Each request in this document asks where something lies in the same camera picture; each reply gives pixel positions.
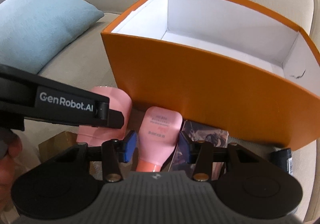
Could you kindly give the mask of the person's left hand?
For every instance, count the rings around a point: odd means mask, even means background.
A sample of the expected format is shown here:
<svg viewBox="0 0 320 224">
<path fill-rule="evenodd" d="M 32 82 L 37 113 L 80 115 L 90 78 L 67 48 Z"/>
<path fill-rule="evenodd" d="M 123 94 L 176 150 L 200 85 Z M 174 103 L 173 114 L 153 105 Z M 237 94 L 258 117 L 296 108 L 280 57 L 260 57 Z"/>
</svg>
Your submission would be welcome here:
<svg viewBox="0 0 320 224">
<path fill-rule="evenodd" d="M 22 151 L 19 136 L 11 130 L 1 129 L 1 143 L 6 144 L 5 155 L 1 158 L 1 212 L 11 198 L 11 187 L 15 178 L 15 158 Z"/>
</svg>

